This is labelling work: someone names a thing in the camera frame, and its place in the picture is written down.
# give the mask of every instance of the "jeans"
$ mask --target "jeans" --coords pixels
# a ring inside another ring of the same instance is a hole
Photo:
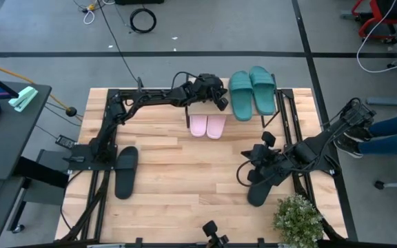
[[[391,137],[359,143],[362,154],[397,154],[397,117],[373,124],[369,132],[373,137]]]

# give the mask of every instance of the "green plant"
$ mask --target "green plant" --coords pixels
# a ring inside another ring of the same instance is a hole
[[[274,228],[281,231],[285,243],[298,248],[316,248],[323,237],[323,217],[314,206],[300,195],[278,200],[274,214]]]

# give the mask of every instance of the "black cable coil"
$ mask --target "black cable coil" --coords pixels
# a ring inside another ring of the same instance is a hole
[[[150,14],[150,16],[152,17],[152,26],[151,26],[151,28],[148,28],[147,30],[141,30],[141,29],[136,28],[136,26],[134,25],[133,20],[134,20],[134,18],[136,17],[136,15],[137,15],[138,13],[140,13],[140,12],[146,12],[146,13]],[[148,32],[151,32],[151,31],[156,27],[156,24],[157,24],[156,15],[155,15],[151,10],[148,10],[147,8],[139,8],[139,9],[133,11],[133,12],[131,13],[131,15],[130,15],[130,25],[131,25],[131,29],[132,29],[133,31],[135,31],[136,33],[139,33],[139,34],[146,34],[146,33],[148,33]]]

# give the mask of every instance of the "teal slide sandal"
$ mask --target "teal slide sandal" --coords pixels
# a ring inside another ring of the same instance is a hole
[[[273,115],[275,113],[275,80],[261,66],[251,68],[249,77],[254,88],[254,100],[258,113],[261,115]]]
[[[247,72],[235,72],[229,81],[232,110],[238,121],[252,118],[252,84]]]

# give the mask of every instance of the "sneaker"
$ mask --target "sneaker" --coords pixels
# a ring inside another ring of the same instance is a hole
[[[371,138],[373,138],[369,130],[363,127],[352,127],[347,130],[344,135],[358,142],[370,141]]]
[[[334,144],[336,148],[340,149],[343,152],[347,152],[350,156],[354,158],[362,158],[363,155],[359,152],[358,142],[355,140],[341,135],[334,140]]]

